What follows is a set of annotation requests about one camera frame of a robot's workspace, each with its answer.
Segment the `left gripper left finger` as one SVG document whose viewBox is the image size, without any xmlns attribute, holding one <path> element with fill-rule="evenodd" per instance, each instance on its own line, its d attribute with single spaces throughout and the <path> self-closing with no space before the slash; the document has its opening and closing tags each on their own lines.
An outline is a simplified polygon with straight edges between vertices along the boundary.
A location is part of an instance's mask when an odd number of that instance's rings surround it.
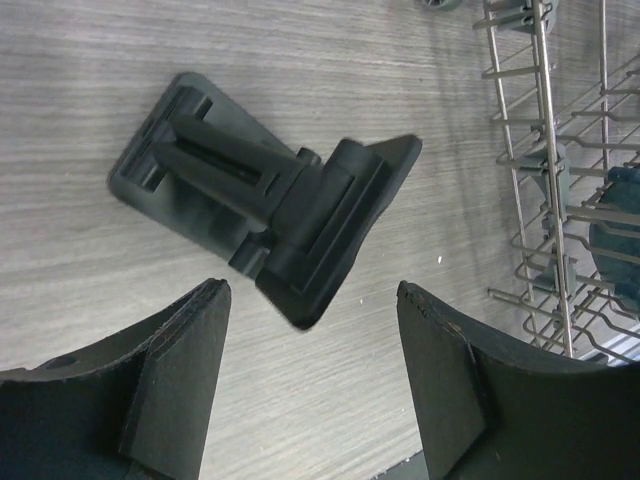
<svg viewBox="0 0 640 480">
<path fill-rule="evenodd" d="M 5 479 L 199 476 L 231 307 L 209 279 L 156 314 L 1 374 Z"/>
</svg>

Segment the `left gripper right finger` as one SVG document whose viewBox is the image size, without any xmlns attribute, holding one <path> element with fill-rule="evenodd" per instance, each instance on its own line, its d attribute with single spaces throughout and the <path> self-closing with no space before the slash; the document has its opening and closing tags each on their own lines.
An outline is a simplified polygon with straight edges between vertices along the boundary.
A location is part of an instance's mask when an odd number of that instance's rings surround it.
<svg viewBox="0 0 640 480">
<path fill-rule="evenodd" d="M 639 366 L 518 340 L 402 282 L 397 317 L 432 479 L 635 479 Z"/>
</svg>

